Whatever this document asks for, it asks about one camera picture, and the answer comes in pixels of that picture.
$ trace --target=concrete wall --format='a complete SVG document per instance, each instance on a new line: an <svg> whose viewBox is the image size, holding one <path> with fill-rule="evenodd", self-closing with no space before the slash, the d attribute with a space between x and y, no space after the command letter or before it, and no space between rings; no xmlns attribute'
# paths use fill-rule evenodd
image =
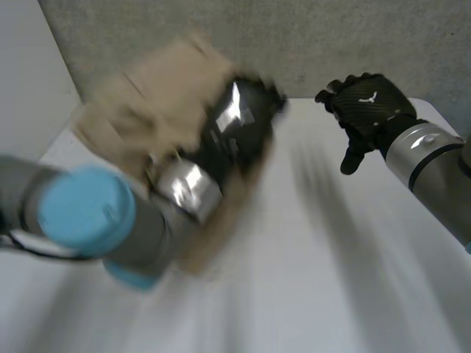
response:
<svg viewBox="0 0 471 353"><path fill-rule="evenodd" d="M79 97L35 0L0 1L0 154L46 152Z"/></svg>
<svg viewBox="0 0 471 353"><path fill-rule="evenodd" d="M191 26L291 97L381 72L471 132L471 1L40 0L80 93Z"/></svg>

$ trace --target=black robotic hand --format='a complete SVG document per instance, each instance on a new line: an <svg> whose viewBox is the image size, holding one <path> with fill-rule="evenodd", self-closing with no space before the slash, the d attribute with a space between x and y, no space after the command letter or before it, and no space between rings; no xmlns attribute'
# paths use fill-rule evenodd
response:
<svg viewBox="0 0 471 353"><path fill-rule="evenodd" d="M364 155L379 149L386 157L394 139L417 120L411 102L381 74L348 76L344 82L332 81L327 90L316 96L317 103L334 114L340 127L345 129L349 143L340 170L355 173Z"/></svg>

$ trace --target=shiny metal part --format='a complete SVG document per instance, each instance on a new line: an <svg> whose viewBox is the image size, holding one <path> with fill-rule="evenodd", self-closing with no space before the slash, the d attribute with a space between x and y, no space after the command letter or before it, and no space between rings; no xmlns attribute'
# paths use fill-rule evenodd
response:
<svg viewBox="0 0 471 353"><path fill-rule="evenodd" d="M157 192L203 223L222 198L219 186L198 165L176 160L161 175Z"/></svg>
<svg viewBox="0 0 471 353"><path fill-rule="evenodd" d="M436 125L416 125L394 140L386 155L386 164L408 186L412 172L424 158L441 147L455 143L462 143L462 140Z"/></svg>

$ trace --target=white table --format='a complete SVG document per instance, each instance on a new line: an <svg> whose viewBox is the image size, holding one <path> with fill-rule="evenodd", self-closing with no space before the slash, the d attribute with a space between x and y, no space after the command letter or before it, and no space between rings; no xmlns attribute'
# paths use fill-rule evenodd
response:
<svg viewBox="0 0 471 353"><path fill-rule="evenodd" d="M200 278L171 269L136 293L100 265L1 254L0 352L471 352L471 257L380 154L341 175L347 138L308 99L291 100L276 138ZM68 130L43 160L101 163Z"/></svg>

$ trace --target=robotic arm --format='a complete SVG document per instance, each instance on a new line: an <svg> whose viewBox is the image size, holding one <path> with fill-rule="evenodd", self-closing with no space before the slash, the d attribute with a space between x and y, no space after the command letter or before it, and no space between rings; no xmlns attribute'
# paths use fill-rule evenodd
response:
<svg viewBox="0 0 471 353"><path fill-rule="evenodd" d="M379 149L399 180L471 253L471 141L417 119L408 99L380 74L348 76L316 96L345 129L341 164L352 174Z"/></svg>
<svg viewBox="0 0 471 353"><path fill-rule="evenodd" d="M152 287L223 199L235 167L260 159L272 119L286 99L275 87L236 77L207 111L199 149L179 151L151 180L149 199L118 174L98 167L67 173L0 157L0 246L67 260L103 259L116 278ZM72 250L44 254L21 244L22 229Z"/></svg>

